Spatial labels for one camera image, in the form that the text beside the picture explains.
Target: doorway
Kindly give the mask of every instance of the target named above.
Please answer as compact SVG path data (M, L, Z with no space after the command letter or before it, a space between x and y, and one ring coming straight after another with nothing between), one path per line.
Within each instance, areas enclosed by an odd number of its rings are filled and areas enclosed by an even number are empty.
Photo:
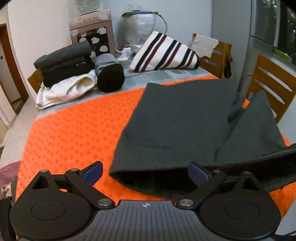
M18 115L29 95L15 63L6 24L0 24L0 85Z

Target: gray ribbed panel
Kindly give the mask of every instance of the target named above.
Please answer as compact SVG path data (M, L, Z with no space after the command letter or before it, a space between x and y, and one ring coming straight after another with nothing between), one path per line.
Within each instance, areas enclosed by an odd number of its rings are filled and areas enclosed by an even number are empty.
M121 201L99 211L92 223L68 241L226 241L206 229L193 211L171 201Z

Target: folded black clothing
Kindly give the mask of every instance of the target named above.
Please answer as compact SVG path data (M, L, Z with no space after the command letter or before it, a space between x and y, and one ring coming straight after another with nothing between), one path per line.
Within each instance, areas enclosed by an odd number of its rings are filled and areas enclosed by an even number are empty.
M98 75L97 86L100 91L109 93L121 89L124 83L124 72L121 64L111 64L103 68Z
M72 65L61 69L56 69L51 72L42 74L43 84L45 87L50 88L54 84L64 79L70 78L72 76L87 74L92 69L94 69L94 62L91 59L78 65Z
M62 63L79 56L90 56L92 48L88 41L79 42L54 51L51 54L43 55L34 62L36 69Z
M65 62L62 62L62 63L43 67L40 70L43 74L45 74L45 73L51 72L56 69L62 69L64 67L68 67L68 66L79 65L79 64L82 64L83 62L88 61L88 60L91 60L91 58L89 56L79 56L74 59L70 59Z
M264 91L246 109L232 79L148 83L117 144L110 176L128 188L179 198L196 185L192 161L228 175L253 172L267 191L296 180L296 144L286 147Z

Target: chair backrest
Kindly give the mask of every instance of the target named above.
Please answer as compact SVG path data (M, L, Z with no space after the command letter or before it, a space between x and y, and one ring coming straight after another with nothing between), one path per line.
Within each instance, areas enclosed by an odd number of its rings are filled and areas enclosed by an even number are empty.
M231 47L231 44L219 41L211 58L204 56L200 59L200 67L210 72L212 75L221 78L223 69L226 66L227 57L231 56Z
M32 86L33 90L38 93L40 85L43 82L43 76L40 69L37 69L29 78L28 82Z
M258 55L246 98L259 90L265 91L278 123L295 97L296 77L271 60Z

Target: orange tablecloth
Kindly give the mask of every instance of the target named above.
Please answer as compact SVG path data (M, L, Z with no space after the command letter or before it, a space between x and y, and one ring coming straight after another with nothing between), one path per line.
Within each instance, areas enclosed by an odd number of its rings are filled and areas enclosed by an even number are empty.
M217 78L209 75L190 80L196 79ZM70 168L83 169L100 160L104 172L94 187L115 203L120 199L160 200L128 189L108 175L121 132L143 92L144 88L140 88L108 95L37 119L30 130L20 164L16 198L42 169L62 174ZM296 197L296 183L272 192L271 196L283 215Z

